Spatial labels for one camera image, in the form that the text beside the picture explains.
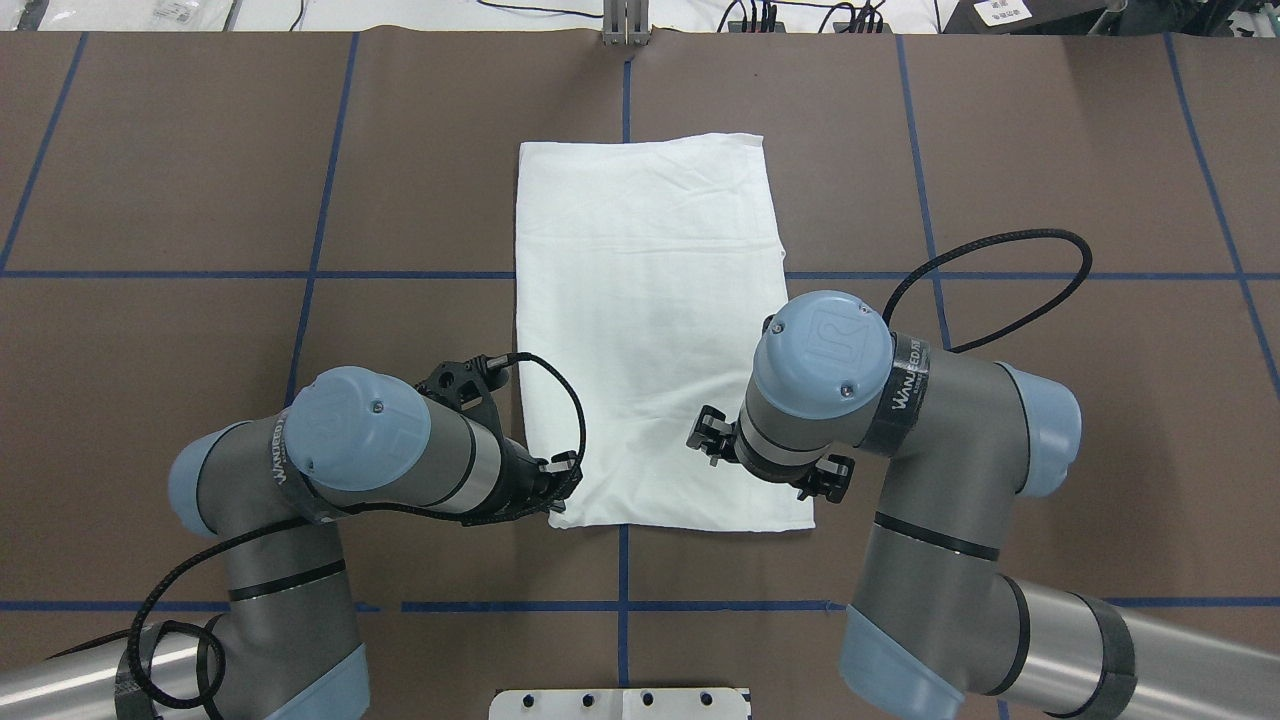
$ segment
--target looped black cable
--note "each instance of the looped black cable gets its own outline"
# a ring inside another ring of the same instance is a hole
[[[509,520],[517,520],[526,515],[532,515],[534,512],[544,512],[549,510],[556,501],[564,500],[568,496],[568,491],[573,487],[573,484],[579,479],[581,479],[582,460],[586,456],[586,414],[582,411],[582,401],[577,397],[577,392],[573,391],[573,386],[570,384],[568,379],[564,378],[564,375],[562,375],[559,370],[552,366],[550,363],[539,357],[538,355],[534,355],[532,352],[511,352],[508,355],[504,355],[503,360],[504,361],[502,364],[502,368],[509,368],[511,365],[525,361],[540,365],[544,370],[550,373],[553,378],[556,378],[556,380],[561,384],[561,387],[564,388],[564,392],[568,393],[570,400],[573,402],[573,411],[577,415],[577,428],[579,428],[577,457],[575,459],[573,468],[570,471],[566,471],[561,477],[556,488],[548,493],[548,497],[543,498],[543,501],[531,505],[529,507],[515,510],[511,512],[504,512],[500,515],[492,515],[488,518],[461,518],[457,515],[448,515],[444,512],[428,510],[425,507],[417,507],[415,505],[404,505],[399,502],[358,502],[355,505],[340,507],[340,510],[349,512],[352,515],[360,512],[369,512],[372,510],[388,510],[393,512],[406,512],[410,515],[431,518],[435,520],[453,520],[461,523],[462,525],[486,525],[493,523],[506,523]],[[151,698],[156,703],[175,710],[191,710],[193,707],[201,707],[209,703],[218,693],[218,689],[223,684],[223,678],[227,674],[227,657],[223,650],[221,641],[219,641],[218,637],[214,635],[210,630],[201,628],[198,625],[192,625],[189,623],[166,620],[163,625],[160,625],[160,634],[157,635],[157,639],[160,637],[164,637],[165,633],[182,633],[186,635],[192,635],[200,639],[201,642],[207,643],[210,650],[214,651],[216,660],[216,670],[214,673],[214,679],[209,683],[207,688],[202,689],[195,697],[189,698],[174,697],[161,691],[151,680],[150,671],[146,667],[143,667],[141,644],[142,644],[142,629],[146,625],[147,616],[155,609],[156,603],[160,602],[160,597],[169,591],[169,588],[178,580],[178,578],[180,578],[183,574],[186,574],[196,565],[200,565],[201,562],[211,557],[221,555],[223,552],[242,546],[247,542],[252,542],[274,533],[292,530],[294,528],[301,528],[310,524],[311,523],[305,518],[291,518],[288,520],[282,520],[279,523],[265,525],[256,530],[250,530],[247,533],[236,536],[234,538],[223,541],[218,544],[214,544],[211,547],[207,547],[197,552],[196,555],[192,555],[191,557],[180,562],[177,568],[170,570],[169,574],[165,575],[164,579],[161,579],[155,588],[152,588],[151,593],[147,594],[146,600],[143,600],[142,605],[138,607],[138,611],[133,615],[133,623],[129,625],[128,630],[123,630],[120,633],[113,633],[111,635],[105,635],[104,638],[90,641],[87,643],[76,646],[70,650],[63,651],[55,655],[54,657],[68,655],[72,652],[78,652],[81,650],[88,650],[91,647],[99,647],[106,642],[110,642],[111,639],[119,639],[123,635],[124,638],[127,638],[124,644],[124,652],[125,652],[125,660],[129,666],[129,675],[132,675],[133,682],[138,684],[138,688],[141,688],[142,692],[146,693],[148,698]]]
[[[893,288],[893,293],[888,296],[888,301],[884,304],[884,311],[882,313],[881,316],[884,318],[884,323],[888,324],[890,319],[893,316],[893,310],[897,307],[897,302],[902,299],[902,295],[906,293],[908,288],[915,284],[915,282],[923,278],[924,275],[932,273],[933,270],[941,268],[942,265],[946,265],[947,263],[957,258],[963,258],[965,255],[969,255],[970,252],[977,252],[978,250],[982,250],[984,247],[991,247],[993,245],[1002,245],[1005,242],[1016,242],[1021,240],[1039,240],[1039,238],[1065,240],[1071,245],[1074,245],[1076,250],[1080,251],[1080,269],[1075,272],[1075,277],[1071,278],[1071,282],[1066,283],[1066,287],[1062,288],[1062,292],[1059,292],[1039,307],[1032,310],[1030,313],[1023,315],[1021,318],[1014,320],[1012,323],[1009,323],[1007,325],[1000,328],[998,331],[991,334],[952,347],[951,352],[966,352],[975,347],[982,347],[988,342],[997,341],[1005,337],[1006,334],[1027,325],[1028,323],[1034,322],[1036,319],[1041,318],[1053,307],[1061,305],[1062,301],[1070,297],[1071,293],[1074,293],[1080,287],[1080,284],[1085,281],[1085,278],[1089,277],[1089,270],[1093,269],[1093,251],[1089,249],[1089,243],[1084,242],[1084,238],[1075,234],[1074,232],[1064,231],[1060,228],[1036,228],[1036,229],[993,234],[989,237],[984,237],[982,240],[968,242],[965,245],[961,245],[960,247],[956,247],[955,250],[943,252],[942,255],[938,255],[933,260],[929,260],[928,263],[911,270],[911,273],[906,275],[906,278],[904,278],[902,282],[900,282],[896,288]]]

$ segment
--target white bracket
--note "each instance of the white bracket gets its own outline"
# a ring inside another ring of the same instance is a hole
[[[604,0],[604,44],[648,45],[649,0]]]
[[[489,720],[750,720],[750,697],[735,688],[503,691]]]

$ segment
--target white label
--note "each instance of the white label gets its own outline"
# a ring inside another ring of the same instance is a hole
[[[191,22],[197,9],[200,9],[200,3],[192,0],[159,0],[151,14],[184,26]]]
[[[987,23],[987,27],[1016,23],[1032,17],[1032,12],[1027,9],[1023,0],[986,0],[984,3],[974,3],[973,9],[978,10],[978,17]]]

